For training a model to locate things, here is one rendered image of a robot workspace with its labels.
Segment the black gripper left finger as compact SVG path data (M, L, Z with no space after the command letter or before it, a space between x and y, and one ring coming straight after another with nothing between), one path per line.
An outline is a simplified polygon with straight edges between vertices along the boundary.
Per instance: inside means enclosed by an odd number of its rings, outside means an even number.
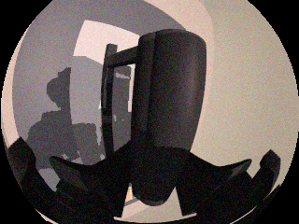
M131 139L111 156L93 165L78 164L55 156L49 157L49 160L60 179L100 195L113 217L122 217L131 180L130 145Z

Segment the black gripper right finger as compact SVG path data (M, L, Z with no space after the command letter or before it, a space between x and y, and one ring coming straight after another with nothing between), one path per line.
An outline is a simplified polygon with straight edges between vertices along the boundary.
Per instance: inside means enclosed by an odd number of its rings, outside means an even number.
M249 160L217 167L190 152L176 184L182 216L194 214L194 209L209 199L221 184L247 171L250 165L251 159L249 158Z

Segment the peach square tile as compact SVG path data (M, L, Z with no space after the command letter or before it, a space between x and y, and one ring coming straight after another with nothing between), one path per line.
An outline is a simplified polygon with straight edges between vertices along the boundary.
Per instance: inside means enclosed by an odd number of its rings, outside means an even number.
M132 187L128 186L128 190L127 190L127 197L126 197L126 201L124 201L125 203L128 201L132 200Z

